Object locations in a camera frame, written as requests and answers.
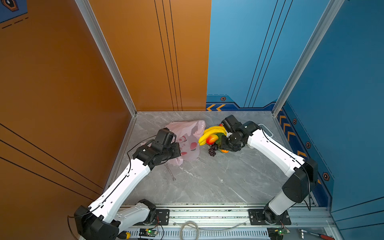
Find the banana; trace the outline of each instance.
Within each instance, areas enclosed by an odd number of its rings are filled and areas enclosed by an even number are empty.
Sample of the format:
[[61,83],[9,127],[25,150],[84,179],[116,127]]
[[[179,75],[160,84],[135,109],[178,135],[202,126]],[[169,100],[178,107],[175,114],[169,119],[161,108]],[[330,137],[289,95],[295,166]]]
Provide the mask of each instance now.
[[204,133],[208,132],[209,130],[216,129],[216,128],[225,130],[225,128],[223,126],[213,126],[213,127],[210,127],[210,128],[207,128],[206,130],[204,130]]
[[207,132],[204,133],[203,136],[201,136],[201,138],[199,139],[199,143],[202,143],[203,141],[205,141],[207,139],[207,137],[209,137],[209,135],[215,134],[215,133],[219,133],[219,132],[222,132],[222,133],[226,134],[224,129],[213,128],[211,130],[208,130]]

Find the yellow arrow marking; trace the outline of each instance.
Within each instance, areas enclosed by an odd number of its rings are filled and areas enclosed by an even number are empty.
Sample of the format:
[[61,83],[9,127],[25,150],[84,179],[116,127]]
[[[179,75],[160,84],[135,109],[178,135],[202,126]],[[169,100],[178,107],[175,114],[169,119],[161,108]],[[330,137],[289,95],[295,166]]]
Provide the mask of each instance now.
[[294,133],[294,132],[290,132],[290,131],[288,131],[288,142],[289,142],[289,136],[290,135],[294,135],[294,136],[296,136],[296,134]]
[[216,105],[216,104],[212,104],[211,106],[209,106],[209,107],[207,108],[207,110],[208,110],[208,111],[212,111],[212,110],[211,110],[211,107],[213,107],[213,106],[215,106],[215,105]]
[[281,125],[281,119],[282,118],[286,118],[286,116],[283,116],[283,115],[280,116],[280,125]]
[[288,123],[284,123],[283,126],[284,126],[283,127],[283,132],[285,133],[285,127],[290,127],[291,125],[289,125]]
[[224,107],[224,106],[225,106],[225,104],[223,104],[223,105],[221,105],[220,107],[216,108],[216,110],[217,110],[217,111],[221,111],[220,108],[222,108],[222,107]]
[[300,151],[297,151],[297,156],[304,156],[304,157],[307,157],[307,154],[303,153],[303,152],[300,152]]

